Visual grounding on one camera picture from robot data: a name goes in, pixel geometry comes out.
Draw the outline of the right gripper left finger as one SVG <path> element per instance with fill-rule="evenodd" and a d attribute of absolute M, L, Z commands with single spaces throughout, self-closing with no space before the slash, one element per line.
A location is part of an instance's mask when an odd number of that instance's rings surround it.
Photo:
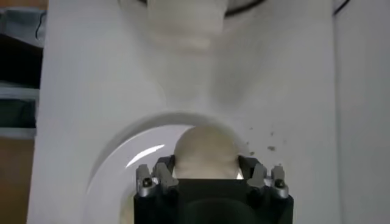
<path fill-rule="evenodd" d="M 179 180 L 173 176 L 175 156 L 165 156 L 157 160 L 150 172 L 146 164 L 139 165 L 136 169 L 136 193 L 140 197 L 153 197 L 158 190 L 163 194 L 176 192 Z"/>

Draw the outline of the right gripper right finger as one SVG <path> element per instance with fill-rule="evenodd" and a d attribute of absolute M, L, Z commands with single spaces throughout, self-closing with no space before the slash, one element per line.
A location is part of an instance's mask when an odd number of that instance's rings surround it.
<path fill-rule="evenodd" d="M 266 166 L 254 157 L 240 155 L 238 162 L 241 175 L 249 187 L 260 194 L 264 194 L 266 189 L 269 189 L 275 198 L 289 197 L 283 166 L 274 166 L 268 174 Z"/>

